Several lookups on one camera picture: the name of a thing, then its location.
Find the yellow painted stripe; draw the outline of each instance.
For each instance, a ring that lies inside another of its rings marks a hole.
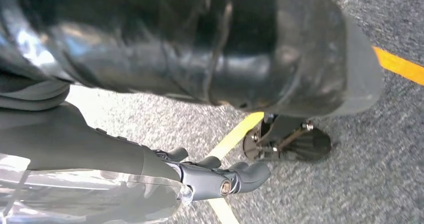
[[[247,116],[207,156],[215,156],[220,160],[224,158],[262,118],[264,118],[263,112],[252,113]]]
[[[224,198],[209,199],[208,202],[222,224],[239,224]]]
[[[380,48],[374,47],[375,53],[380,61],[380,65],[397,73],[400,76],[407,78],[415,83],[424,85],[424,68],[418,64],[409,62],[403,58],[399,58],[391,53],[388,53]]]
[[[247,116],[241,123],[239,123],[222,141],[208,154],[215,156],[220,160],[233,149],[237,143],[245,136],[245,134],[255,127],[256,124],[264,117],[263,112],[252,113]],[[231,207],[225,199],[211,199],[208,200],[210,206],[222,224],[239,224],[237,218],[234,216]]]

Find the clear plastic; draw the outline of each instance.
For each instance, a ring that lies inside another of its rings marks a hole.
[[[0,154],[1,224],[138,224],[165,221],[192,201],[166,178],[100,170],[28,171]]]

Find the robotic hand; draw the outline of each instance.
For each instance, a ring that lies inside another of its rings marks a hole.
[[[243,141],[256,161],[321,159],[331,140],[306,119],[381,92],[369,41],[332,0],[0,0],[0,22],[2,223],[152,222],[270,176],[90,128],[70,84],[264,111]]]

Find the metal bracket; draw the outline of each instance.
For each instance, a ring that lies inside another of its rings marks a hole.
[[[243,140],[243,151],[253,161],[318,161],[328,155],[330,137],[303,118],[265,114]]]

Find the small wheel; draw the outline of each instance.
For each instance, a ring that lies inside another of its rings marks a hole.
[[[315,162],[325,158],[332,149],[329,135],[314,128],[283,148],[280,159]]]
[[[242,141],[242,147],[244,155],[247,159],[255,161],[256,157],[259,155],[259,150],[257,150],[257,140],[259,139],[259,127],[256,126],[246,133]]]

